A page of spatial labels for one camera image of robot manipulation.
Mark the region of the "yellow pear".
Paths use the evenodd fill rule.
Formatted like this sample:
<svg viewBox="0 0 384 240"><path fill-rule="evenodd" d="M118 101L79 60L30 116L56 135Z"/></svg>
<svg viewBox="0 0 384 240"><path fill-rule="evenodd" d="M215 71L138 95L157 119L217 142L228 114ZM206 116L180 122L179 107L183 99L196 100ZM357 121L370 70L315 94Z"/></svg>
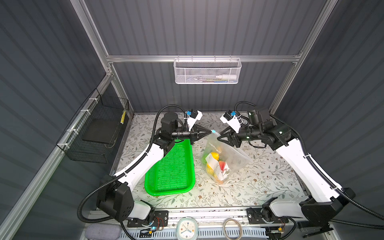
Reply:
<svg viewBox="0 0 384 240"><path fill-rule="evenodd" d="M213 159L219 161L220 157L219 157L219 154L218 153L215 153L215 152L211 152L211 156Z"/></svg>

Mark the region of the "clear zip top bag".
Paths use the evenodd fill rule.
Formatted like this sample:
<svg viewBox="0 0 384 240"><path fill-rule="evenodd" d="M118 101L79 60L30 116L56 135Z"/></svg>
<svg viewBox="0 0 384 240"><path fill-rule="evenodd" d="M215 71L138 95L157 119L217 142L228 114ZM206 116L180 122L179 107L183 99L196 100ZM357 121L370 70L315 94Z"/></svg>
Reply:
<svg viewBox="0 0 384 240"><path fill-rule="evenodd" d="M241 149L231 147L225 143L219 142L217 137L219 133L212 131L208 136L207 144L201 158L201 163L206 170L206 165L209 165L214 170L214 175L209 177L213 179L217 184L226 183L230 176L244 168L246 165L251 164L251 158ZM219 161L227 163L227 169L222 172L220 170L219 161L215 160L211 156L211 152L219 154Z"/></svg>

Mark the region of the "red apple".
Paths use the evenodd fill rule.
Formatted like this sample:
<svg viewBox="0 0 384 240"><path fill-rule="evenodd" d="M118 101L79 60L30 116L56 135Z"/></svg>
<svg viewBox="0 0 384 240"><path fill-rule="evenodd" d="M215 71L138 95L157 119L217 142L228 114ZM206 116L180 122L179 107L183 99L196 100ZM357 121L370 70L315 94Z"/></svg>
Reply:
<svg viewBox="0 0 384 240"><path fill-rule="evenodd" d="M222 172L224 172L227 169L227 167L228 167L227 163L224 162L224 161L219 161L219 166L220 166L220 170Z"/></svg>

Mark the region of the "small yellow lemon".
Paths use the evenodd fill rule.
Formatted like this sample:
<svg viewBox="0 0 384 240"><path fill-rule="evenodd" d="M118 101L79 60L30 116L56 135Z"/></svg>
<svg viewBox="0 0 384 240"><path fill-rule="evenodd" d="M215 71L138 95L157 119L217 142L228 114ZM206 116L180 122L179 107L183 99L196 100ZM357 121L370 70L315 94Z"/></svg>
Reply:
<svg viewBox="0 0 384 240"><path fill-rule="evenodd" d="M206 171L209 175L214 175L214 170L209 165L206 165Z"/></svg>

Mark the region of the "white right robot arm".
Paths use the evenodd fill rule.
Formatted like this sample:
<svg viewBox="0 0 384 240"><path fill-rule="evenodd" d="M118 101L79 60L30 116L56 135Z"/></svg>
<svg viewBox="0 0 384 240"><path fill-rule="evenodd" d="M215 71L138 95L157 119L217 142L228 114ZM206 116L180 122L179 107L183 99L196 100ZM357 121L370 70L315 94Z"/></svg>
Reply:
<svg viewBox="0 0 384 240"><path fill-rule="evenodd" d="M354 191L343 188L322 169L308 152L303 137L297 130L271 114L267 108L252 103L249 105L253 109L247 111L247 116L240 114L237 109L228 110L221 115L220 120L228 127L220 132L218 141L236 148L240 148L243 142L261 141L291 166L308 193L302 198L283 200L272 197L266 201L261 209L266 223L273 223L277 218L291 221L298 218L321 228L334 222L383 230L382 225L337 220L335 217L347 204L352 204L380 220L384 216L354 201Z"/></svg>

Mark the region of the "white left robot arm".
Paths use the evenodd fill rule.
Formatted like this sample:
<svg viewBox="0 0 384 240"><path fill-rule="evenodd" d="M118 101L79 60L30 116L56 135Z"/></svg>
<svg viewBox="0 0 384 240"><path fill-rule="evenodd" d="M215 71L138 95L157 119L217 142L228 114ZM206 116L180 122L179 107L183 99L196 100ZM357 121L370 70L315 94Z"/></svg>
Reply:
<svg viewBox="0 0 384 240"><path fill-rule="evenodd" d="M165 113L161 117L165 107L157 112L145 150L121 171L112 176L104 176L100 186L82 199L77 209L77 217L81 222L96 224L115 220L123 223L128 219L138 219L146 223L153 221L155 208L145 201L135 201L133 198L132 191L139 180L171 151L176 141L189 140L193 144L212 133L197 124L203 116L201 111L186 111L178 105L174 107L183 112L183 118L179 119L174 112ZM85 203L94 195L97 196L97 208L106 213L107 217L89 219L83 215Z"/></svg>

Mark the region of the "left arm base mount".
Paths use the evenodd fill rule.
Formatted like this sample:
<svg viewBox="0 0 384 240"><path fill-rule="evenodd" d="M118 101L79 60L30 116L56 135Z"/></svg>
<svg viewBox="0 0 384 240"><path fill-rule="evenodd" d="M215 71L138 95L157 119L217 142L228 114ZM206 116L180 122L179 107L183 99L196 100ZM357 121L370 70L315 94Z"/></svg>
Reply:
<svg viewBox="0 0 384 240"><path fill-rule="evenodd" d="M154 210L146 219L128 218L128 228L140 227L166 227L168 225L169 211Z"/></svg>

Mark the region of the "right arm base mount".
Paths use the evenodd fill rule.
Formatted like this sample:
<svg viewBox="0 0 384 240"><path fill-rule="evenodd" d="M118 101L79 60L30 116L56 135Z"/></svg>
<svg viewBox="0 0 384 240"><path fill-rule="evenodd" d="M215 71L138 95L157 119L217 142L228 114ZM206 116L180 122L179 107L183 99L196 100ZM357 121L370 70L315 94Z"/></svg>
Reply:
<svg viewBox="0 0 384 240"><path fill-rule="evenodd" d="M270 210L261 206L246 209L246 215L250 224L287 224L286 217L276 217Z"/></svg>

